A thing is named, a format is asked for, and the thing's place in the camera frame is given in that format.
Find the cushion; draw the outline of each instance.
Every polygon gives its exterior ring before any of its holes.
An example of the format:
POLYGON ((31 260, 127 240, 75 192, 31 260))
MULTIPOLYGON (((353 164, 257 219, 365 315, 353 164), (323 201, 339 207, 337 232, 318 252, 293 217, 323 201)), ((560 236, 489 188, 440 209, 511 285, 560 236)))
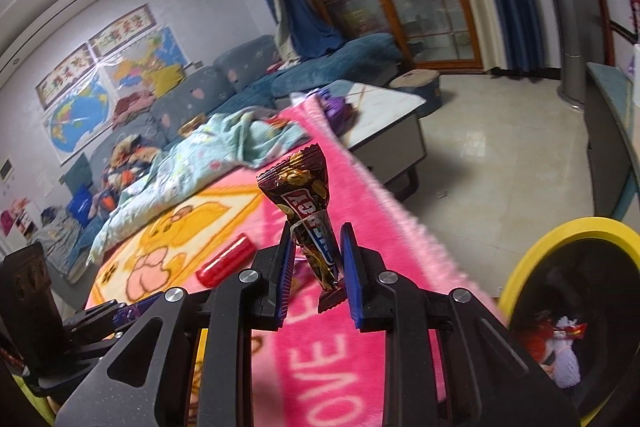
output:
POLYGON ((62 181, 72 194, 76 194, 82 187, 91 187, 94 179, 91 172, 91 165, 89 165, 89 160, 84 153, 71 165, 71 168, 66 174, 63 174, 62 181))
POLYGON ((240 92, 279 60, 273 36, 263 35, 224 52, 213 62, 213 67, 240 92))
POLYGON ((154 95, 156 98, 166 95, 184 80, 181 64, 160 68, 159 70, 153 71, 149 76, 154 83, 154 95))
POLYGON ((233 95, 214 112, 231 114, 251 105, 275 109, 275 99, 271 94, 271 82, 271 75, 262 77, 242 92, 233 95))
POLYGON ((96 190, 102 188, 102 172, 111 158, 113 148, 131 134, 140 134, 145 137, 153 147, 158 147, 158 149, 163 149, 167 144, 164 132, 162 132, 161 127, 151 113, 145 112, 126 125, 116 127, 116 129, 98 145, 89 160, 96 190))
POLYGON ((218 70, 200 68, 151 106, 151 114, 169 142, 179 138, 178 130, 197 115, 210 114, 236 92, 218 70))
POLYGON ((86 187, 80 187, 71 202, 66 206, 69 214, 74 216, 83 228, 89 224, 89 211, 91 211, 92 202, 93 197, 91 192, 89 192, 89 189, 86 187))

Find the chocolate bar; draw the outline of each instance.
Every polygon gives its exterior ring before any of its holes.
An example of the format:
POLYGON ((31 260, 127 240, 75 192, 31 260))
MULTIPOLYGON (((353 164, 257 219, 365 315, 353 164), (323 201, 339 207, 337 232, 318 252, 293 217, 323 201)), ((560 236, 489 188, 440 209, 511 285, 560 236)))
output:
POLYGON ((292 154, 257 178, 258 187, 291 225, 316 279, 325 291, 338 289, 342 257, 331 227, 329 179, 318 144, 292 154))

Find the world map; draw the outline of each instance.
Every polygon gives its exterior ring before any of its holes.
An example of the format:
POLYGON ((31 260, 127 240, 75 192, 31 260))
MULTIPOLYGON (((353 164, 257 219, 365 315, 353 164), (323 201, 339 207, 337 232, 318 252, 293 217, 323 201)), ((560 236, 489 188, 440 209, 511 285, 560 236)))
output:
POLYGON ((79 150, 105 130, 110 116, 109 93, 95 73, 87 83, 63 97, 47 122, 58 155, 68 156, 79 150))
POLYGON ((187 65, 170 28, 155 30, 104 63, 118 96, 148 89, 156 98, 184 79, 187 65))

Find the clothes pile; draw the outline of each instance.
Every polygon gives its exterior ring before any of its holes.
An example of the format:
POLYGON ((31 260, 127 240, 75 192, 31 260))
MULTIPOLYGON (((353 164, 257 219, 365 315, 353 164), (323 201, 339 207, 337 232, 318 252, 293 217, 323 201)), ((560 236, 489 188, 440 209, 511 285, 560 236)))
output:
POLYGON ((84 273, 84 263, 69 266, 71 253, 81 232, 80 223, 61 206, 50 206, 43 212, 45 226, 31 236, 29 244, 36 242, 42 245, 47 262, 70 282, 75 282, 84 273))
POLYGON ((113 212, 118 205, 122 191, 145 176, 160 152, 139 134, 127 136, 113 148, 111 159, 102 173, 102 187, 94 196, 94 204, 89 218, 93 218, 98 208, 113 212))
POLYGON ((146 89, 119 99, 113 111, 111 127, 115 129, 126 125, 139 114, 148 111, 155 101, 156 97, 146 89))

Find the yellow bin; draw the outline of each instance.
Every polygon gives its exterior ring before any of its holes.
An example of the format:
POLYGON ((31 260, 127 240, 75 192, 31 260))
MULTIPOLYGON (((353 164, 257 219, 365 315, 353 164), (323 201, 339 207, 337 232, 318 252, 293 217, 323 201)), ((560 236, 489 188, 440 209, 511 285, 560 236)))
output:
POLYGON ((543 309, 588 324, 574 342, 581 382, 565 394, 587 425, 640 346, 640 236, 605 217, 564 223, 527 251, 500 296, 510 330, 543 309))

